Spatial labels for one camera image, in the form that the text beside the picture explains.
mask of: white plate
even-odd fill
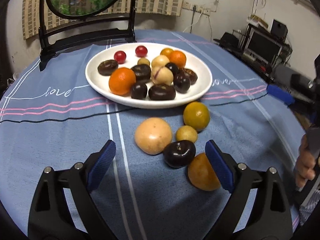
[[[127,67],[132,68],[137,64],[139,58],[135,55],[135,49],[137,46],[143,45],[148,49],[147,59],[151,62],[156,56],[158,56],[162,49],[164,48],[172,48],[173,50],[180,50],[187,56],[186,68],[192,69],[198,76],[197,82],[190,86],[188,92],[186,94],[176,93],[176,98],[174,100],[166,100],[166,101],[151,101],[149,97],[145,100],[132,99],[130,96],[123,97],[112,94],[109,89],[109,76],[102,76],[98,72],[98,65],[105,60],[113,59],[114,53],[118,50],[123,50],[127,59],[124,64],[120,64],[119,68]],[[186,52],[182,49],[175,48],[172,46],[158,44],[158,43],[127,43],[121,44],[104,51],[101,51],[97,55],[95,55],[87,64],[85,68],[85,77],[92,86],[94,90],[98,93],[104,95],[106,98],[116,102],[123,104],[125,106],[133,106],[137,108],[145,108],[145,109],[160,109],[160,108],[170,108],[181,106],[191,101],[197,100],[201,96],[203,96],[211,87],[212,84],[212,74],[208,66],[199,58],[192,55],[189,52]],[[153,85],[152,82],[147,83],[148,89]]]

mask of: red object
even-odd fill
[[[115,53],[113,58],[118,62],[118,64],[123,64],[125,62],[125,59],[127,58],[127,55],[124,51],[119,50]]]
[[[138,46],[136,48],[136,55],[138,57],[145,57],[148,54],[148,50],[145,46]]]

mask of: blue tablecloth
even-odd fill
[[[292,169],[304,131],[285,105],[263,96],[266,83],[261,78],[201,37],[156,30],[137,30],[136,36],[137,41],[189,51],[210,67],[214,82],[201,101],[208,106],[211,121],[199,134],[197,153],[204,152],[205,143],[214,139],[238,163],[263,171],[276,167],[287,191],[293,190]],[[27,233],[31,200],[44,167],[68,169],[111,139],[117,145],[116,158],[91,195],[116,236],[120,240],[202,239],[229,193],[222,188],[204,192],[193,187],[184,168],[170,169],[162,155],[144,154],[135,145],[134,131],[140,122],[158,116],[175,132],[183,124],[183,107],[128,111],[88,85],[87,62],[112,43],[61,53],[43,72],[37,59],[10,86],[0,102],[0,199]],[[117,113],[95,115],[107,112]],[[254,193],[237,230],[246,224]],[[69,190],[66,197],[77,227],[85,231]],[[298,212],[292,207],[293,227],[297,223]]]

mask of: oval black frame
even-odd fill
[[[103,7],[102,9],[92,12],[92,13],[88,13],[85,15],[77,15],[77,16],[71,16],[71,15],[65,15],[60,13],[53,5],[51,0],[45,0],[47,3],[48,8],[50,9],[50,11],[52,11],[52,13],[54,13],[56,16],[63,18],[63,19],[68,19],[68,20],[85,20],[91,16],[95,16],[103,11],[105,11],[106,9],[108,9],[109,7],[111,7],[112,5],[114,5],[116,3],[116,1],[118,0],[113,0],[112,3],[110,3],[108,6]]]

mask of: human hand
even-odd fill
[[[303,187],[307,179],[313,180],[315,178],[315,171],[313,168],[316,166],[316,160],[308,149],[308,140],[306,135],[301,139],[301,145],[299,147],[299,157],[296,162],[296,185]]]

